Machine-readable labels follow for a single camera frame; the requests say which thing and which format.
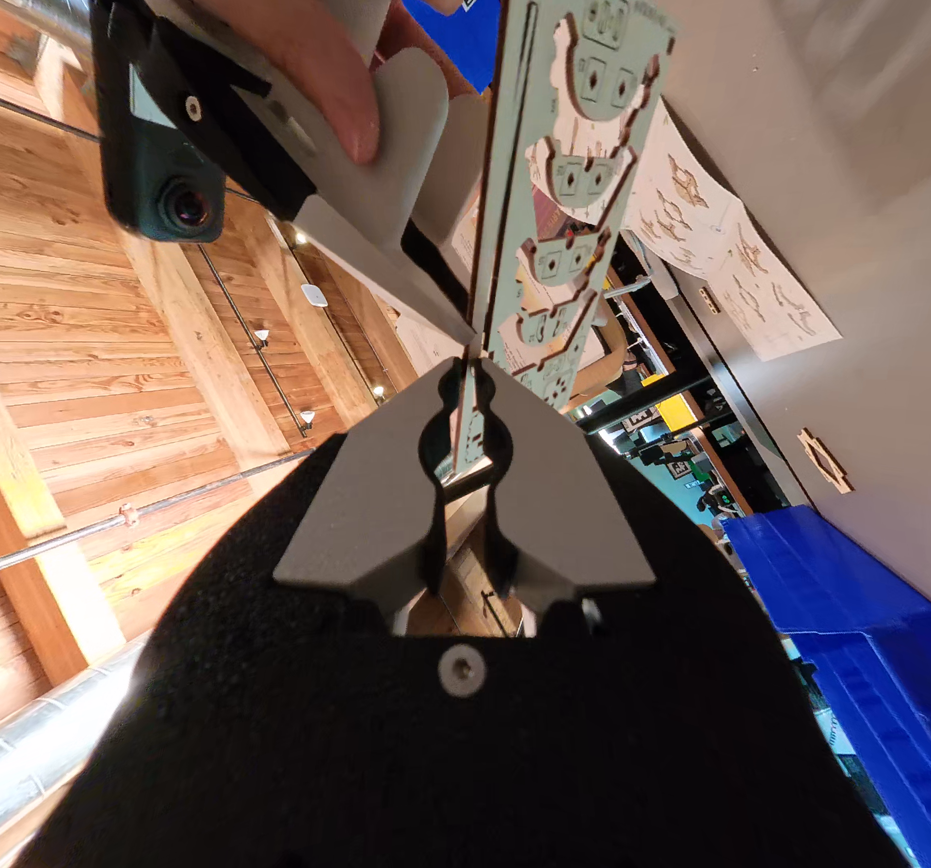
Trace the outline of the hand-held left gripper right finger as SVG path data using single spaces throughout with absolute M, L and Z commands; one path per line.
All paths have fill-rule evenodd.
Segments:
M 491 461 L 485 521 L 495 592 L 521 605 L 525 632 L 546 615 L 599 625 L 599 602 L 656 586 L 641 544 L 586 438 L 526 386 L 481 359 L 484 451 Z

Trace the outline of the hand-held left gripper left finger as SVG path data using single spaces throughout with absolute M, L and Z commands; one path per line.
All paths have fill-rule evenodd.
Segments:
M 375 604 L 391 621 L 447 562 L 444 489 L 464 362 L 449 358 L 345 436 L 273 572 L 276 583 Z

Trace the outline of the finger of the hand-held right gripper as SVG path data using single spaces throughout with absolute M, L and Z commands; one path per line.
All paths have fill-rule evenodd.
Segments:
M 461 346 L 475 338 L 465 317 L 399 244 L 373 245 L 319 195 L 305 200 L 293 223 L 320 253 L 395 310 Z
M 401 236 L 404 256 L 463 319 L 471 263 L 459 256 L 454 241 L 480 194 L 489 123 L 490 105 L 482 97 L 463 94 L 449 102 L 445 127 Z

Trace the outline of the wooden puzzle sheet with arches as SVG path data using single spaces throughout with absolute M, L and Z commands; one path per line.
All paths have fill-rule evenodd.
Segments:
M 678 29 L 650 0 L 503 0 L 471 324 L 564 409 Z

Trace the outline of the metal ceiling rod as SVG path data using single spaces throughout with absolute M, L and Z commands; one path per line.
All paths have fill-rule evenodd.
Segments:
M 1 570 L 7 570 L 21 563 L 33 560 L 41 555 L 47 554 L 58 548 L 76 544 L 87 537 L 96 536 L 111 532 L 119 528 L 137 527 L 143 519 L 147 519 L 157 513 L 164 512 L 176 505 L 185 504 L 212 494 L 228 486 L 246 482 L 258 478 L 260 475 L 268 473 L 274 469 L 284 466 L 290 466 L 300 460 L 303 460 L 316 451 L 315 448 L 307 449 L 303 452 L 292 453 L 278 458 L 275 461 L 268 462 L 260 466 L 254 466 L 231 476 L 206 483 L 192 490 L 178 493 L 174 496 L 157 500 L 151 504 L 136 509 L 131 504 L 124 504 L 117 513 L 99 520 L 96 523 L 85 525 L 70 532 L 64 532 L 59 535 L 47 537 L 36 544 L 12 551 L 1 558 Z

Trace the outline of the folded paper instruction sheet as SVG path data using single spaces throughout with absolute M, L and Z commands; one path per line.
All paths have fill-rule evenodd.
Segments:
M 842 338 L 764 243 L 744 203 L 700 164 L 664 102 L 638 161 L 625 225 L 670 268 L 704 280 L 761 361 Z

